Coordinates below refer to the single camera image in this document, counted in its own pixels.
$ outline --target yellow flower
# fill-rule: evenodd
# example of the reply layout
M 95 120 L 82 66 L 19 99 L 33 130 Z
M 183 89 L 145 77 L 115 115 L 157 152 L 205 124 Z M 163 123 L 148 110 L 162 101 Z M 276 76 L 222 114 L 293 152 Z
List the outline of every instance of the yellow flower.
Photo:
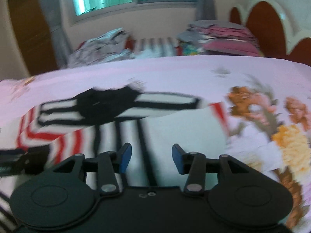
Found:
M 308 140 L 296 125 L 281 125 L 272 140 L 280 147 L 284 164 L 290 167 L 295 179 L 311 172 Z

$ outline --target wooden door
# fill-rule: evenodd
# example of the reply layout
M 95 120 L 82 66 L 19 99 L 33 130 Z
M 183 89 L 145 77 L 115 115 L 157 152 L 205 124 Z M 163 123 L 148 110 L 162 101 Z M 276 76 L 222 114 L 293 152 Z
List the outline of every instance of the wooden door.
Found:
M 15 36 L 31 75 L 57 70 L 49 26 L 38 0 L 9 0 Z

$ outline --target bed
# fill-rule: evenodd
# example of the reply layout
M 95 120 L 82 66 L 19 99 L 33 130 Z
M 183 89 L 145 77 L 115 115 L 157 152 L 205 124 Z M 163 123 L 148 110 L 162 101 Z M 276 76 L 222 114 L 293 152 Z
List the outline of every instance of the bed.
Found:
M 126 60 L 38 75 L 30 80 L 0 82 L 0 126 L 42 102 L 71 98 L 93 87 L 120 88 L 130 81 L 144 83 L 147 91 L 196 95 L 209 103 L 223 102 L 229 124 L 227 153 L 281 182 L 294 198 L 287 226 L 294 232 L 311 230 L 311 39 L 294 46 L 278 31 L 284 22 L 269 3 L 256 5 L 246 24 L 271 58 L 191 56 Z M 268 45 L 261 37 L 261 13 L 281 38 Z M 238 8 L 231 21 L 245 22 Z

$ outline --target headboard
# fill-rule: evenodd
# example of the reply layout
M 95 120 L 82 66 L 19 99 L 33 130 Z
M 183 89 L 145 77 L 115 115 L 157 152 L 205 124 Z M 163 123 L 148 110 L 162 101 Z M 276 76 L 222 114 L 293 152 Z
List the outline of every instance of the headboard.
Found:
M 249 11 L 232 8 L 230 21 L 245 25 L 259 41 L 265 57 L 291 60 L 311 66 L 311 31 L 295 35 L 282 7 L 274 1 L 260 1 Z

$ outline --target pile of clothes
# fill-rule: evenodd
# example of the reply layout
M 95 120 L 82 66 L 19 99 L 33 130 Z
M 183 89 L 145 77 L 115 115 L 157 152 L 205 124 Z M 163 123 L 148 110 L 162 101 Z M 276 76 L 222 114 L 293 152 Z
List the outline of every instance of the pile of clothes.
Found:
M 201 20 L 177 36 L 181 55 L 241 55 L 261 57 L 257 38 L 244 26 L 218 21 Z
M 117 60 L 128 60 L 133 57 L 133 47 L 129 32 L 118 28 L 104 35 L 90 39 L 80 45 L 68 60 L 68 68 L 89 66 Z

